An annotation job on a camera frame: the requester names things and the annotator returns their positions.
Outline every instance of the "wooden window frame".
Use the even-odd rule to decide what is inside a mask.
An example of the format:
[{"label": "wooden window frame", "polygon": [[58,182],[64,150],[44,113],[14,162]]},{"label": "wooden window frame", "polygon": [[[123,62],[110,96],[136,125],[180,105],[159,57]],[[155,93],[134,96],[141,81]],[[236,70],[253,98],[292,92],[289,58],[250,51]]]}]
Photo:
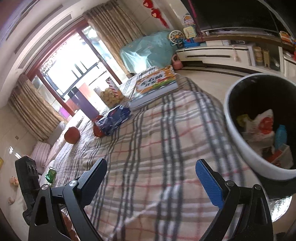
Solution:
[{"label": "wooden window frame", "polygon": [[92,43],[89,41],[89,39],[85,36],[85,34],[82,32],[83,29],[85,29],[87,26],[89,26],[89,23],[86,19],[82,19],[77,24],[72,26],[70,29],[68,29],[66,32],[61,34],[54,42],[52,42],[46,50],[41,54],[41,56],[36,60],[34,65],[30,68],[30,70],[27,73],[27,77],[30,81],[34,79],[35,76],[38,76],[38,78],[41,80],[41,82],[44,84],[44,86],[49,90],[49,92],[54,96],[54,98],[60,103],[60,105],[71,115],[74,116],[74,111],[70,108],[68,104],[64,102],[64,100],[60,97],[60,95],[52,88],[52,86],[47,82],[45,77],[40,72],[40,68],[42,64],[54,53],[62,44],[65,43],[67,39],[69,39],[73,34],[78,33],[81,38],[85,41],[85,43],[91,48],[91,50],[94,52],[94,54],[98,57],[98,59],[102,62],[102,64],[106,67],[106,69],[109,71],[109,73],[113,76],[113,78],[119,83],[122,84],[118,76],[114,73],[114,71],[110,68],[110,66],[106,63],[106,61],[102,58],[102,56],[99,54],[99,52],[96,50],[96,48],[92,45]]}]

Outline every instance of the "drawer handle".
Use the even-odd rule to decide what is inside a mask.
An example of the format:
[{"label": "drawer handle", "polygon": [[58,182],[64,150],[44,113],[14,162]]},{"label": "drawer handle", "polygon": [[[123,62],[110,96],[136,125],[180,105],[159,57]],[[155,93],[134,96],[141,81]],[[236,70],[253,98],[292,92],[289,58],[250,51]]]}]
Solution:
[{"label": "drawer handle", "polygon": [[194,58],[194,57],[218,57],[218,58],[231,58],[230,55],[188,55],[186,58]]}]

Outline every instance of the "metal screw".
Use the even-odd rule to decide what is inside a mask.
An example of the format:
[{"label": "metal screw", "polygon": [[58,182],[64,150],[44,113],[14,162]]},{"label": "metal screw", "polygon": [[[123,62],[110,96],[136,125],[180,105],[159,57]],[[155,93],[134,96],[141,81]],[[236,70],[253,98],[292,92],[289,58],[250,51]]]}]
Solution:
[{"label": "metal screw", "polygon": [[46,190],[47,188],[48,188],[48,185],[47,185],[47,184],[44,184],[44,185],[42,185],[42,187],[41,187],[42,190]]},{"label": "metal screw", "polygon": [[261,189],[262,189],[262,187],[261,187],[259,184],[255,184],[255,188],[256,188],[257,190],[261,190]]},{"label": "metal screw", "polygon": [[69,186],[71,186],[71,187],[76,186],[76,184],[77,184],[76,180],[72,180],[72,181],[69,182]]},{"label": "metal screw", "polygon": [[233,187],[235,183],[229,180],[229,181],[226,181],[226,184],[230,187]]}]

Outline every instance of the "hand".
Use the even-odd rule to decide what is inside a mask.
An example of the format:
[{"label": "hand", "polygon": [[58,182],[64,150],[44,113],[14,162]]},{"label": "hand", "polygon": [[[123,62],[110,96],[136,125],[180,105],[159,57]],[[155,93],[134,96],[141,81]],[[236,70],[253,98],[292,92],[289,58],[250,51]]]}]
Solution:
[{"label": "hand", "polygon": [[79,239],[76,236],[76,232],[72,229],[73,225],[72,225],[71,220],[63,212],[62,212],[62,216],[63,216],[64,222],[65,222],[66,228],[70,234],[70,238],[73,241],[79,241]]}]

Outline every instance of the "red ball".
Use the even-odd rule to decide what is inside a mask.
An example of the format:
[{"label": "red ball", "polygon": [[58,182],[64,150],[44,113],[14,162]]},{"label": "red ball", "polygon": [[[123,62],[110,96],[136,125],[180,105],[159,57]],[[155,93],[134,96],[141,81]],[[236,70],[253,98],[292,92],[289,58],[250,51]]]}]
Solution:
[{"label": "red ball", "polygon": [[77,127],[70,127],[64,135],[66,142],[70,144],[75,144],[80,139],[80,132]]}]

